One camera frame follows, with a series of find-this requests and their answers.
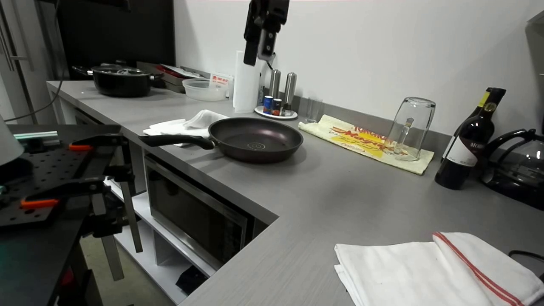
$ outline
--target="gray countertop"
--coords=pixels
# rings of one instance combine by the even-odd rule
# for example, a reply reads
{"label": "gray countertop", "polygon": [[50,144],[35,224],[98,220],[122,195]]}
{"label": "gray countertop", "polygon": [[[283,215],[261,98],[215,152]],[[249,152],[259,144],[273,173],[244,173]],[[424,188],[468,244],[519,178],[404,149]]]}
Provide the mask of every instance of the gray countertop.
{"label": "gray countertop", "polygon": [[[110,98],[91,81],[64,81],[60,96],[101,122],[120,123],[132,140],[149,123],[188,118],[200,108],[232,115],[227,100],[200,101],[164,89]],[[239,162],[198,147],[147,149],[270,222],[183,304],[351,304],[332,268],[334,242],[390,244],[465,230],[502,251],[544,253],[544,212],[475,181],[443,188],[433,181],[434,161],[417,176],[309,134],[276,164]]]}

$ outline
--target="drinking glass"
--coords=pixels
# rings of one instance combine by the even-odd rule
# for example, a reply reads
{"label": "drinking glass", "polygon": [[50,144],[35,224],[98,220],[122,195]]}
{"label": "drinking glass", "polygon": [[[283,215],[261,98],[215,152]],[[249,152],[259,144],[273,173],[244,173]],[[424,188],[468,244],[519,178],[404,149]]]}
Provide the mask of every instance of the drinking glass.
{"label": "drinking glass", "polygon": [[324,105],[317,98],[302,98],[298,103],[298,117],[302,122],[319,122]]}
{"label": "drinking glass", "polygon": [[387,132],[389,152],[395,159],[419,159],[421,144],[436,103],[421,96],[404,96]]}

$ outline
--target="white cloth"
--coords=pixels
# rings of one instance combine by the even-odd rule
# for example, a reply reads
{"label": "white cloth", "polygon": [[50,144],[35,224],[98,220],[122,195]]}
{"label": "white cloth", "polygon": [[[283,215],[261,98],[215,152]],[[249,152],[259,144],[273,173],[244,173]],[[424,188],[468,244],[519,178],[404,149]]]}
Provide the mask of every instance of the white cloth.
{"label": "white cloth", "polygon": [[186,134],[186,135],[202,135],[207,137],[207,127],[208,123],[225,118],[224,113],[212,111],[208,108],[200,110],[191,118],[174,118],[174,120],[164,120],[157,123],[151,123],[142,132],[147,135],[157,135],[157,134]]}
{"label": "white cloth", "polygon": [[434,232],[433,241],[334,246],[336,273],[356,306],[530,304],[544,283],[485,241]]}

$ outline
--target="kettle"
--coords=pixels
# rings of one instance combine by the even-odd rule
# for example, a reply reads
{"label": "kettle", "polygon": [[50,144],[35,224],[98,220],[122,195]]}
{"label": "kettle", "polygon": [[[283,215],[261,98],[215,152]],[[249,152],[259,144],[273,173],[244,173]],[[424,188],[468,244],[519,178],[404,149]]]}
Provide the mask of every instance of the kettle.
{"label": "kettle", "polygon": [[544,135],[535,128],[516,128],[487,142],[479,168],[479,179],[489,188],[544,208]]}

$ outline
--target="black frying pan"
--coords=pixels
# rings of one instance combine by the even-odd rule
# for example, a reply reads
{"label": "black frying pan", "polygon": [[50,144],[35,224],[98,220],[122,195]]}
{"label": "black frying pan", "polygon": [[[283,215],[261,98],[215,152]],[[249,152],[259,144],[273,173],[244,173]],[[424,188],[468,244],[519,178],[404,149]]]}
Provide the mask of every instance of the black frying pan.
{"label": "black frying pan", "polygon": [[287,159],[300,144],[302,134],[288,125],[253,118],[230,117],[207,127],[208,137],[198,135],[140,135],[147,145],[193,142],[200,147],[217,147],[222,154],[247,162],[275,162]]}

